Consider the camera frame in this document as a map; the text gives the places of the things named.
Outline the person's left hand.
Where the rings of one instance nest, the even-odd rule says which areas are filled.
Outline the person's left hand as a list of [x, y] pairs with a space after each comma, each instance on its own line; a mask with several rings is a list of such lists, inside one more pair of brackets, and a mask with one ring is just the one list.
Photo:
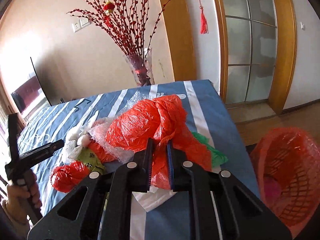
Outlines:
[[15, 221], [25, 224], [27, 222], [27, 213], [24, 211], [20, 204], [21, 199], [32, 198], [32, 202], [36, 209], [42, 206], [40, 200], [40, 192], [37, 182], [33, 183], [30, 187], [30, 191], [25, 191], [22, 187], [18, 185], [7, 185], [8, 199], [5, 202], [5, 207], [8, 214]]

